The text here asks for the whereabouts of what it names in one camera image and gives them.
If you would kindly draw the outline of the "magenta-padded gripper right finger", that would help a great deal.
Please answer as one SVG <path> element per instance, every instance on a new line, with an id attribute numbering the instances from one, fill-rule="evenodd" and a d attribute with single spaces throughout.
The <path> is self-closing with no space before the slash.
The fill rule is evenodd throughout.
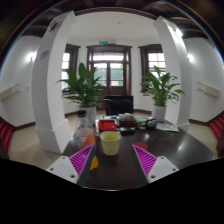
<path id="1" fill-rule="evenodd" d="M 178 168 L 165 156 L 156 157 L 147 150 L 133 144 L 140 167 L 149 183 L 155 182 L 178 171 Z"/>

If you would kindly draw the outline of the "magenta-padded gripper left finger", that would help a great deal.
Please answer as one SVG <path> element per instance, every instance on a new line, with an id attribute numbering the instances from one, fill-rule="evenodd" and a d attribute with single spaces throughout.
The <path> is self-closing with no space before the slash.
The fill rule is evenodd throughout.
<path id="1" fill-rule="evenodd" d="M 47 168 L 47 171 L 76 184 L 84 171 L 93 149 L 94 146 L 90 145 L 71 156 L 61 156 Z"/>

